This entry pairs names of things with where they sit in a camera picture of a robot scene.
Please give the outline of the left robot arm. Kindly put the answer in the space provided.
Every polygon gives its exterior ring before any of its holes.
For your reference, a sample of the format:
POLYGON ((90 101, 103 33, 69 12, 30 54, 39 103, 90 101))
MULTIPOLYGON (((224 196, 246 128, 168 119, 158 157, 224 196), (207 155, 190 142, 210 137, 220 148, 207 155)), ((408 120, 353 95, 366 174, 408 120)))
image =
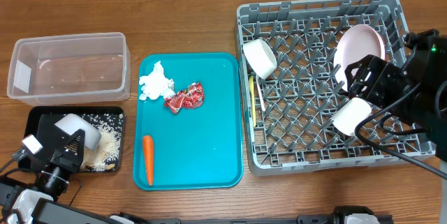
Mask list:
POLYGON ((47 148, 35 137, 28 135, 22 140, 21 149, 1 168, 1 222, 3 223, 54 223, 54 224, 106 224, 117 223, 110 217, 77 209, 70 204, 58 203, 65 193, 71 177, 80 171, 85 148, 94 150, 101 139, 100 132, 87 121, 75 114, 60 119, 55 127, 63 137, 55 140, 55 148, 47 158, 38 154, 47 148), (11 179, 14 172, 25 172, 25 168, 4 170, 13 162, 25 157, 43 164, 35 171, 32 184, 11 179))

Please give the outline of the white cup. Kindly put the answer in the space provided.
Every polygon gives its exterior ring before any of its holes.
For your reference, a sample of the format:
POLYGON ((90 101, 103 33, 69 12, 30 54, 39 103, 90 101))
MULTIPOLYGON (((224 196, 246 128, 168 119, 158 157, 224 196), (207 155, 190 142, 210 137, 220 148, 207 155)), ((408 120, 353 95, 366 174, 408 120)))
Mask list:
POLYGON ((371 111, 372 107, 367 101, 352 98, 332 116, 332 124, 339 132, 354 136, 356 126, 366 119, 371 111))

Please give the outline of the green bowl with nuts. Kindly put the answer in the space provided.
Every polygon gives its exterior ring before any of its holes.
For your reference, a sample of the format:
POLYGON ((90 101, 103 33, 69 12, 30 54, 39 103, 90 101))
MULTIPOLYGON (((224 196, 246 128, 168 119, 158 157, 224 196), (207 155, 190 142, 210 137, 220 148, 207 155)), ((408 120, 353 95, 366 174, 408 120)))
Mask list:
POLYGON ((259 78, 266 80, 277 68, 277 59, 263 39, 258 38, 245 43, 242 50, 249 65, 259 78))

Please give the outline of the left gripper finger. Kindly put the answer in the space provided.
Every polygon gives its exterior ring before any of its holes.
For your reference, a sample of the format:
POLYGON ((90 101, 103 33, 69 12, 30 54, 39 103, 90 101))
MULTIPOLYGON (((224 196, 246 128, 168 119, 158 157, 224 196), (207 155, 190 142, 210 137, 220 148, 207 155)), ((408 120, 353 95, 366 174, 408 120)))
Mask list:
POLYGON ((55 124, 64 117, 63 114, 44 114, 40 117, 36 139, 44 149, 55 149, 66 143, 70 137, 55 124))
POLYGON ((85 131, 79 129, 74 132, 68 142, 62 147, 62 154, 68 161, 83 161, 85 147, 85 131))

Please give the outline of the yellow plastic spoon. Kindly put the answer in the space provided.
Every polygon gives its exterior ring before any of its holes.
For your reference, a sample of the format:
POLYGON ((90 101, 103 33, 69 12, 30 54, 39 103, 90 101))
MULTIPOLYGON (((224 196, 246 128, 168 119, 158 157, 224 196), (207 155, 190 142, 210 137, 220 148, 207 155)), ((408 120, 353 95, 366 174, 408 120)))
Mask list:
POLYGON ((251 96, 251 116, 253 121, 253 127, 256 127, 256 101, 255 101, 255 94, 254 94, 254 77, 253 75, 249 77, 249 92, 251 96))

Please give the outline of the white napkin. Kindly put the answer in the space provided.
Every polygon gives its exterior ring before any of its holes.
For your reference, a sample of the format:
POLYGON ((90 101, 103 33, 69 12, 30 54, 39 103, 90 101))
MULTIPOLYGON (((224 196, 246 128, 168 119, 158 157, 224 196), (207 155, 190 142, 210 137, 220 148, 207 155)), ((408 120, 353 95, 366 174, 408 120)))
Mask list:
POLYGON ((160 96, 170 98, 175 95, 175 83, 173 79, 168 79, 164 75, 164 68, 160 61, 154 64, 153 71, 149 75, 139 77, 139 85, 142 92, 139 99, 143 101, 156 100, 160 96))

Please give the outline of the grey bowl with rice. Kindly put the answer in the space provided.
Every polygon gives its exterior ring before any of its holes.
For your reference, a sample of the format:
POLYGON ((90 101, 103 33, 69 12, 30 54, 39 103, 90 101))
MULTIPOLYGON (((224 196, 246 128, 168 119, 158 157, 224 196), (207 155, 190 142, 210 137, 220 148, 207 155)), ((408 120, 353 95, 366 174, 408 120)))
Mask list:
POLYGON ((85 132, 85 146, 92 151, 97 149, 101 140, 100 131, 76 114, 67 114, 55 126, 68 135, 73 135, 76 131, 83 130, 85 132))

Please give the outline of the pink round plate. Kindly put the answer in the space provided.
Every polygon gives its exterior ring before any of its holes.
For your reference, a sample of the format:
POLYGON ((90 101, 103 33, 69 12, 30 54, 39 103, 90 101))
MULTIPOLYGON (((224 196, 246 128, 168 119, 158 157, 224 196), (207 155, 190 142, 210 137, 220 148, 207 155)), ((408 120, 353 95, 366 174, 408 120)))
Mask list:
POLYGON ((344 73, 346 67, 368 54, 385 59, 383 39, 371 26, 366 24, 355 25, 340 38, 333 57, 333 65, 340 65, 340 69, 335 73, 335 79, 338 83, 344 83, 342 86, 344 91, 348 91, 344 73))

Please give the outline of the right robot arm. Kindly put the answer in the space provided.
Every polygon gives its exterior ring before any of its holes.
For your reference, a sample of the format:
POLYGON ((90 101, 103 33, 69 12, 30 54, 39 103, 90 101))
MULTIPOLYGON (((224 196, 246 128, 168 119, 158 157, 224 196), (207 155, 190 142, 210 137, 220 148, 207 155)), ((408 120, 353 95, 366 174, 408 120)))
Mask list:
POLYGON ((346 67, 349 96, 364 99, 380 109, 363 119, 355 127, 354 135, 374 149, 445 179, 446 37, 436 29, 411 32, 405 36, 404 45, 412 53, 401 67, 371 54, 346 67), (360 129, 377 117, 379 125, 384 125, 390 117, 398 117, 407 125, 417 124, 417 129, 406 130, 402 135, 423 134, 435 143, 440 167, 432 167, 363 137, 360 129))

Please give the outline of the red snack wrapper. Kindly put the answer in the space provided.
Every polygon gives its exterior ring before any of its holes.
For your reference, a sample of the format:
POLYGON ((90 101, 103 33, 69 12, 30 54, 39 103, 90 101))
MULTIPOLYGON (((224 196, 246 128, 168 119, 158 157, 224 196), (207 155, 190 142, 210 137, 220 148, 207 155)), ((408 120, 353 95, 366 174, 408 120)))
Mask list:
POLYGON ((196 109, 205 101, 205 92, 200 82, 191 83, 185 90, 177 92, 174 96, 165 99, 163 104, 173 114, 178 114, 181 109, 196 109))

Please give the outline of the orange carrot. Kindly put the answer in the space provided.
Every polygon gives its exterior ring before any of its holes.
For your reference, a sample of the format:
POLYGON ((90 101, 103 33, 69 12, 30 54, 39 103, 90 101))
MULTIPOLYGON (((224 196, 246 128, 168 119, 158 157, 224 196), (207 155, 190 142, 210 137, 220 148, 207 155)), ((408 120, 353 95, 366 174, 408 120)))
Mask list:
POLYGON ((142 150, 145 160, 145 171, 149 186, 154 183, 154 141, 150 135, 142 138, 142 150))

